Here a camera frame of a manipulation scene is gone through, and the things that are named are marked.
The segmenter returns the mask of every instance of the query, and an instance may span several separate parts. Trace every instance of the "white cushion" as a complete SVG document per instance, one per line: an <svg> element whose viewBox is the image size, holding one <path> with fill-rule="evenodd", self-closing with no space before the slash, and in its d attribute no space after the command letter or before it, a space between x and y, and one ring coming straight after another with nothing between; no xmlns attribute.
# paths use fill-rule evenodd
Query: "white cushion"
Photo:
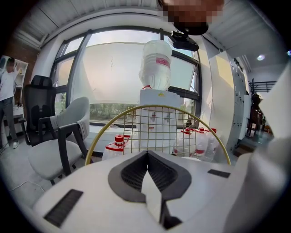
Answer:
<svg viewBox="0 0 291 233"><path fill-rule="evenodd" d="M66 141L66 146L69 164L73 165L82 156L82 152L73 142ZM32 147L29 153L30 165L43 179L52 180L63 173L58 140L40 143Z"/></svg>

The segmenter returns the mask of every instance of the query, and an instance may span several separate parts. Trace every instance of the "ceiling light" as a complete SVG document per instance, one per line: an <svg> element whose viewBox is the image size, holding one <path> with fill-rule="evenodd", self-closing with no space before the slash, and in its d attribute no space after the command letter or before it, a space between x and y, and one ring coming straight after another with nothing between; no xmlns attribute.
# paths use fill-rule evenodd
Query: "ceiling light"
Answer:
<svg viewBox="0 0 291 233"><path fill-rule="evenodd" d="M256 58L258 61L262 61L265 59L265 55L259 55L257 58Z"/></svg>

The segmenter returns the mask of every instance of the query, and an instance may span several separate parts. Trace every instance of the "white shirt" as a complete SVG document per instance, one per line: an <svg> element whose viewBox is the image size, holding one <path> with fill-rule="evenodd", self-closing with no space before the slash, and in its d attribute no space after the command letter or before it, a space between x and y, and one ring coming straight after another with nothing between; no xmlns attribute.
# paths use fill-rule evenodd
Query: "white shirt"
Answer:
<svg viewBox="0 0 291 233"><path fill-rule="evenodd" d="M8 73L6 70L2 74L1 83L0 83L0 101L8 99L14 96L14 83L18 71L16 68L13 72Z"/></svg>

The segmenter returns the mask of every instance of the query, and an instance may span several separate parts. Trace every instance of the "red label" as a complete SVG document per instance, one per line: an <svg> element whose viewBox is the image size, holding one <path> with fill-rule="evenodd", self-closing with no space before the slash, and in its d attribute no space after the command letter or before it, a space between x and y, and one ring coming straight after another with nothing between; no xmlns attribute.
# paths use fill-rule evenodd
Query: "red label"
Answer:
<svg viewBox="0 0 291 233"><path fill-rule="evenodd" d="M165 65L165 66L167 66L167 67L170 68L170 64L169 64L169 62L166 59L157 58L156 59L156 62L157 62L157 64L162 64L162 65Z"/></svg>

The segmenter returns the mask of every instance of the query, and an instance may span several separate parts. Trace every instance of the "jeans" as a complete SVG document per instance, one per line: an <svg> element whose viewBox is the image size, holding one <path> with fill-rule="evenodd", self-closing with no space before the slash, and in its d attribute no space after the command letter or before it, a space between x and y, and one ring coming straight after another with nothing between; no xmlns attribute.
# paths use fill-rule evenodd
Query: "jeans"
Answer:
<svg viewBox="0 0 291 233"><path fill-rule="evenodd" d="M13 97L8 99L4 99L0 101L0 132L2 126L3 116L5 114L8 126L10 129L11 137L13 142L18 142L15 128L14 128L14 119L13 119L13 104L12 104ZM0 147L2 147L2 138L0 137Z"/></svg>

